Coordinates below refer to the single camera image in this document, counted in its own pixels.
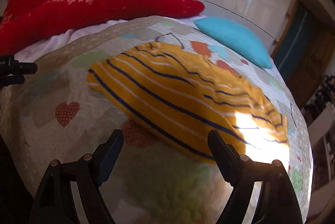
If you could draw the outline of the turquoise pillow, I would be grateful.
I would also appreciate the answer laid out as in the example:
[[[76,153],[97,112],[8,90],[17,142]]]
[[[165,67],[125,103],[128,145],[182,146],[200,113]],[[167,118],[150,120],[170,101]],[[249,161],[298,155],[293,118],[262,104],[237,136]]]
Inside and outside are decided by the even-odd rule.
[[[221,17],[205,17],[194,21],[198,29],[258,67],[272,67],[269,54],[261,40],[247,27]]]

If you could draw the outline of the yellow striped knit garment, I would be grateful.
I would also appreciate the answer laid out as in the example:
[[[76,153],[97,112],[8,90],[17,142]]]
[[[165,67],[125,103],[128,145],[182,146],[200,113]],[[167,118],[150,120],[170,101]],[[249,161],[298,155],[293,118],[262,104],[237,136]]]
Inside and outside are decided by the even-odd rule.
[[[246,77],[178,45],[147,42],[92,64],[86,81],[131,120],[205,162],[215,130],[257,162],[288,163],[289,123]]]

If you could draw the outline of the heart patterned quilt bedspread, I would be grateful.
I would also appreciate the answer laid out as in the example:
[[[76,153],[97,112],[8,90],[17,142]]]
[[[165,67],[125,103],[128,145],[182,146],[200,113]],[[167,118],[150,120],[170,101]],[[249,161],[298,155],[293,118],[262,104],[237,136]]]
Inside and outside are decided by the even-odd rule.
[[[275,67],[258,67],[209,38],[211,44],[192,41],[190,53],[206,56],[246,77],[287,117],[290,159],[283,165],[302,220],[306,220],[312,151],[305,120],[289,88]],[[118,223],[215,223],[232,187],[223,180],[214,162],[202,161],[163,141],[131,120],[103,93],[88,86],[89,67],[106,58],[94,58],[93,53],[71,61],[43,56],[35,61],[35,75],[26,77],[24,84],[1,91],[1,136],[24,184],[36,193],[51,160],[75,161],[92,153],[115,129],[120,129],[124,146],[101,188]]]

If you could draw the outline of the brown wooden door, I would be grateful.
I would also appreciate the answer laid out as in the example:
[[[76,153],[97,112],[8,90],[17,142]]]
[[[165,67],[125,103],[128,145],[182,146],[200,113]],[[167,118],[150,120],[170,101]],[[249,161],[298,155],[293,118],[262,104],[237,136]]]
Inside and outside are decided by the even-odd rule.
[[[334,31],[314,32],[287,83],[298,108],[306,105],[320,85],[333,53]]]

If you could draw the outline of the teal curtain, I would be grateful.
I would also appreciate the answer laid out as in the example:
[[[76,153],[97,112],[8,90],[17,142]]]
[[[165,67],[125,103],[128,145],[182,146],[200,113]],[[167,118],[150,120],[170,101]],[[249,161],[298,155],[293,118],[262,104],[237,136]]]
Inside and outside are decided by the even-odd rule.
[[[298,65],[307,45],[308,17],[309,12],[306,7],[298,3],[286,35],[274,54],[274,64],[285,81],[289,79]]]

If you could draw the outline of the shoe rack shelf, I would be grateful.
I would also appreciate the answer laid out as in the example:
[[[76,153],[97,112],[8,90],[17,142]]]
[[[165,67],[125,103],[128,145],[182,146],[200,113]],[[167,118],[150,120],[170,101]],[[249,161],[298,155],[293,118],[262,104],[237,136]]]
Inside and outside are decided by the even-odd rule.
[[[334,179],[334,76],[325,75],[301,109],[312,147],[315,191]]]

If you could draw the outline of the white bed sheet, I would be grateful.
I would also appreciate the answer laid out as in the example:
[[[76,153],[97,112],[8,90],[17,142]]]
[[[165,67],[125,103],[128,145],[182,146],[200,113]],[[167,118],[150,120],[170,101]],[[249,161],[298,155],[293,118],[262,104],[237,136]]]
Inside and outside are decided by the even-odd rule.
[[[43,56],[56,56],[71,61],[89,53],[93,53],[94,58],[105,58],[153,41],[180,45],[193,52],[192,41],[212,43],[212,39],[196,29],[194,20],[194,17],[177,20],[161,16],[110,20],[38,41],[16,53],[15,59],[34,62]]]

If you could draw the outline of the red snowflake long pillow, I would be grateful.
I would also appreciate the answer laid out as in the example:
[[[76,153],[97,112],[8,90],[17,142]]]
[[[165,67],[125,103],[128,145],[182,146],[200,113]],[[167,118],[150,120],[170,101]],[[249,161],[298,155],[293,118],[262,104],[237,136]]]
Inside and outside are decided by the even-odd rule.
[[[1,55],[14,55],[69,29],[109,20],[185,18],[203,10],[198,0],[8,0],[1,21]]]

